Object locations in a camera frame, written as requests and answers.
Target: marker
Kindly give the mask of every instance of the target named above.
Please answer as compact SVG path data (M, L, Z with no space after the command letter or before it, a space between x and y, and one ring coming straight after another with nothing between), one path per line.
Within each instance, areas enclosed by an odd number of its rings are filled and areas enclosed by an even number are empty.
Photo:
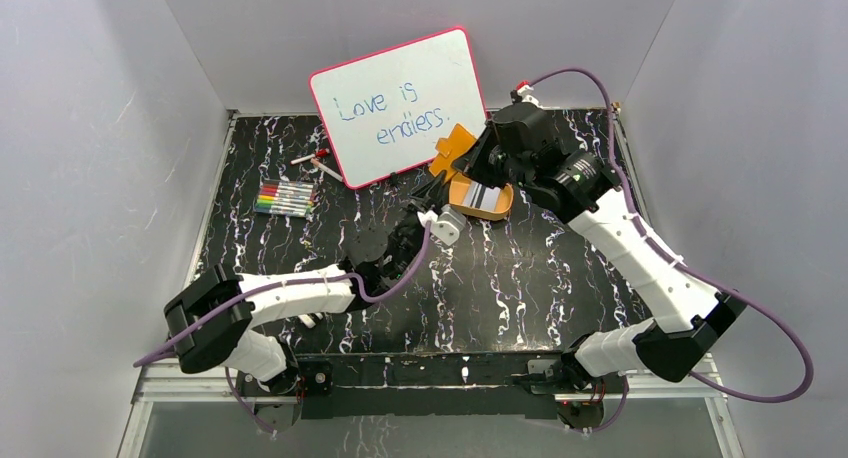
M344 178L342 178L341 175L339 175L335 171L331 170L327 165L321 163L316 158L312 158L312 160L310 160L310 161L312 161L312 166L314 166L315 168L318 168L319 170L321 170L324 173L332 176L333 178L335 178L335 179L337 179L341 182L344 182Z
M315 183L300 183L297 181L276 181L276 180L268 180L262 182L263 188L296 188L298 190L312 190L315 187Z
M327 156L330 154L330 150L327 148L322 148L311 155L301 156L300 158L296 158L292 160L292 165L297 165L298 163L303 163L304 161L309 161L312 158L321 158L322 156Z
M303 206L303 207L292 207L292 206L283 206L283 205L259 205L257 204L254 209L256 211L262 213L309 213L312 211L312 207Z
M283 188L283 187L275 188L275 187L270 187L270 186L265 186L261 190L259 190L260 196L276 195L278 193L284 193L284 194L287 194L287 195L310 196L310 195L312 195L312 190L303 189L303 188L301 188L301 189Z
M310 199L294 199L290 200L287 198L265 198L262 197L256 200L257 204L260 205L275 205L275 204L287 204L287 205L299 205L299 206L308 206L312 205L312 200Z

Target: metal frame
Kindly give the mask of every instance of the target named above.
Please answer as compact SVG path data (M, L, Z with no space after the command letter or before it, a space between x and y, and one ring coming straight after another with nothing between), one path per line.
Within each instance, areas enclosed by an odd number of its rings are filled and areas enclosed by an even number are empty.
M617 140L619 151L624 159L625 165L630 171L630 180L636 194L636 200L639 208L646 221L650 223L650 218L647 214L644 197L639 187L635 172L633 171L633 158L630 154L630 148L627 144L627 139L624 134L624 129L621 123L621 108L618 104L615 105L615 126L616 135L621 137ZM216 174L216 182L220 182L223 174L224 165L228 156L230 143L232 142L233 131L235 130L236 122L239 118L255 117L255 116L292 116L291 114L250 114L250 113L233 113L227 127L227 134L224 140L224 148L221 156L221 162L218 165ZM200 229L198 230L197 241L195 243L194 254L192 255L191 264L186 273L185 285L191 283L197 263L200 259L200 250L203 246L203 240L206 237L206 228L209 219L212 215L212 210L215 206L215 196L210 199L209 207L203 215ZM712 359L711 354L707 354L701 363L695 368L707 377L710 377L721 383L718 369ZM725 458L742 458L742 447L736 436L735 428L733 427L730 414L727 409L727 397L722 393L707 387L706 385L692 379L686 378L680 383L670 383L652 373L641 371L630 371L626 373L630 384L630 392L627 395L628 399L669 399L669 398L703 398L707 411L710 414L713 423L713 430L716 439L721 449L722 456ZM620 394L607 395L609 398L620 398ZM559 401L567 401L573 399L583 399L585 396L578 394L558 394L554 399ZM205 373L196 375L186 375L179 369L177 360L163 360L145 367L139 378L139 385L133 397L133 406L130 411L127 427L124 431L124 437L121 441L121 447L118 451L118 458L137 458L144 444L144 439L147 434L147 428L150 423L153 405L160 402L230 402L233 401L232 393L227 385L224 369L219 367ZM262 397L256 398L256 403L259 404L291 404L296 405L296 399L293 397Z

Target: pink marker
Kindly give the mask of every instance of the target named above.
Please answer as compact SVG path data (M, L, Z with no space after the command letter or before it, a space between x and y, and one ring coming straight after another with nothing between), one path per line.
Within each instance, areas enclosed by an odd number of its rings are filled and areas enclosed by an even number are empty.
M330 150L327 148L320 149L311 155L301 156L300 158L296 158L292 160L292 165L297 165L298 163L303 163L304 161L309 161L312 158L321 158L322 156L327 156L330 154Z

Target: white enclosure wall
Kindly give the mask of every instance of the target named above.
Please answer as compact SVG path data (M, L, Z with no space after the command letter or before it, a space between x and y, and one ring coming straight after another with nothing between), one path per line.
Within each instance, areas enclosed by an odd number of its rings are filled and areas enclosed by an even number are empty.
M624 104L660 233L690 264L795 327L816 379L802 399L731 399L746 456L845 456L848 434L848 0L676 0ZM777 394L801 379L755 312L715 349L725 383Z
M674 0L167 0L229 109L314 112L318 69L455 25L471 37L486 106L566 65L630 89ZM550 84L551 106L597 105L588 80Z
M226 112L164 0L0 0L0 110L0 456L114 456Z

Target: cable clip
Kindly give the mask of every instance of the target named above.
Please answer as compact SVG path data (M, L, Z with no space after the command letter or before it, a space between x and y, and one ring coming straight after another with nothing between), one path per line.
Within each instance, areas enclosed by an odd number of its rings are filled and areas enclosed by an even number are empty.
M318 275L324 279L324 288L327 289L327 295L330 295L330 282L327 281L327 270L318 270Z
M671 255L674 257L674 261L670 261L668 264L672 268L676 267L679 263L683 263L683 255Z

